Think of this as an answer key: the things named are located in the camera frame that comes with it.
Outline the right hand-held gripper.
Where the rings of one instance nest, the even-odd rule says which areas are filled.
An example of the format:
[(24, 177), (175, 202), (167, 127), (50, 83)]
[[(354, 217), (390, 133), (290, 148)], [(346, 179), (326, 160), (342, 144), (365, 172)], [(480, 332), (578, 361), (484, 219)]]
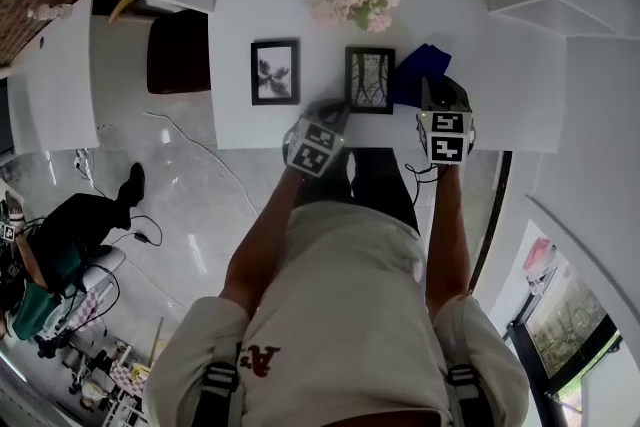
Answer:
[(440, 83), (422, 79), (419, 140), (429, 165), (462, 165), (474, 146), (476, 130), (466, 90), (444, 76)]

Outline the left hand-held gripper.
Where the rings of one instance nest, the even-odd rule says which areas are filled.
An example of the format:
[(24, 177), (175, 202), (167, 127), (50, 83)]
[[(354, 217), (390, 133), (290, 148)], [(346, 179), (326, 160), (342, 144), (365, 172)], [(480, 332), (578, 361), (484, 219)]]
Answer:
[(283, 137), (284, 163), (320, 177), (341, 152), (350, 106), (344, 100), (311, 103)]

